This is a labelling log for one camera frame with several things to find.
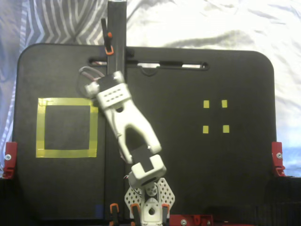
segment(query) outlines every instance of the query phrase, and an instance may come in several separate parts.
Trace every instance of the yellow tape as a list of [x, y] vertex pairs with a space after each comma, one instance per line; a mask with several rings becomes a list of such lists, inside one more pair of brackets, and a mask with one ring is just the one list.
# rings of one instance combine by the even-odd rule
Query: yellow tape
[[204, 108], [209, 108], [209, 100], [204, 100]]
[[[45, 149], [45, 113], [49, 105], [90, 106], [89, 149], [48, 150]], [[37, 158], [85, 158], [96, 157], [98, 108], [84, 98], [39, 98], [37, 114], [36, 157]]]
[[222, 100], [222, 108], [227, 108], [227, 107], [228, 107], [228, 101]]
[[230, 133], [230, 127], [229, 127], [229, 125], [223, 125], [222, 126], [222, 132], [223, 133]]
[[203, 133], [209, 133], [209, 126], [203, 126]]

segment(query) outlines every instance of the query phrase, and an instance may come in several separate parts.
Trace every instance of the black vertical pole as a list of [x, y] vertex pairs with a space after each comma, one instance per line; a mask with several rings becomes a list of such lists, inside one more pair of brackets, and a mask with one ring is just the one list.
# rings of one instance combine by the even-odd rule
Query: black vertical pole
[[[127, 1], [108, 1], [108, 32], [112, 33], [114, 54], [108, 56], [107, 73], [121, 71], [125, 75], [126, 39], [127, 39]], [[125, 163], [120, 157], [115, 135], [106, 123], [105, 145], [105, 219], [110, 219], [110, 204], [119, 205], [120, 216], [124, 210]]]

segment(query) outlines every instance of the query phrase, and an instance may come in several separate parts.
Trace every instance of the gray cloth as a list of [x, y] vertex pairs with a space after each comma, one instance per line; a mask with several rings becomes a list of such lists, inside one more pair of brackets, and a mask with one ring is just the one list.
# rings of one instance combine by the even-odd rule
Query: gray cloth
[[[102, 44], [106, 6], [107, 0], [0, 0], [0, 169], [12, 134], [19, 54], [39, 42]], [[300, 18], [296, 0], [129, 0], [127, 45], [265, 54], [275, 70], [285, 172], [301, 177]]]

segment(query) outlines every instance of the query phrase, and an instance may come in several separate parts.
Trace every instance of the small yellow marker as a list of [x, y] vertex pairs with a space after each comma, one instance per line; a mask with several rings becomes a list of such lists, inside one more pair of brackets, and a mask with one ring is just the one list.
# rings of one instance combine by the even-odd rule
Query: small yellow marker
[[209, 108], [209, 100], [204, 100], [204, 108]]
[[228, 107], [228, 101], [222, 100], [222, 108], [227, 108], [227, 107]]
[[209, 133], [209, 126], [203, 126], [203, 133]]
[[230, 127], [229, 127], [229, 125], [223, 125], [222, 126], [222, 132], [223, 133], [230, 133]]

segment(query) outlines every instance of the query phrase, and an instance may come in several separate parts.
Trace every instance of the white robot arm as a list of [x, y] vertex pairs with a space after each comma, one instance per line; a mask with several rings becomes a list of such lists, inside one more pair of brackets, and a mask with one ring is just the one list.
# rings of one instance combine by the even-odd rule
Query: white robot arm
[[125, 196], [131, 218], [136, 225], [165, 224], [175, 198], [162, 178], [166, 167], [157, 154], [161, 145], [150, 123], [133, 103], [122, 73], [98, 79], [86, 85], [86, 91], [103, 110], [118, 140], [122, 159], [133, 164]]

